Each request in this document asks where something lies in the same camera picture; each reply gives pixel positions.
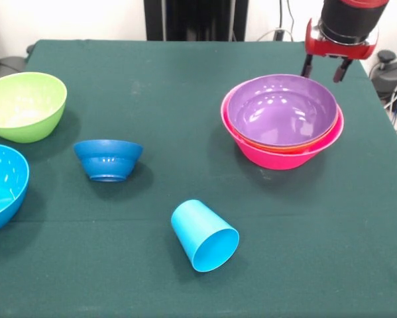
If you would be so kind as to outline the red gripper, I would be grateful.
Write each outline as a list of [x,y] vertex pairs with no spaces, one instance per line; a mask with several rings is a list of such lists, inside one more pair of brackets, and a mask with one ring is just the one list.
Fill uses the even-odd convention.
[[306,29],[305,49],[306,57],[300,75],[309,78],[312,72],[313,56],[333,56],[342,59],[342,63],[335,71],[333,82],[343,81],[353,60],[366,60],[374,52],[378,42],[379,29],[376,26],[369,36],[359,44],[341,44],[335,42],[321,31],[319,19],[310,19]]

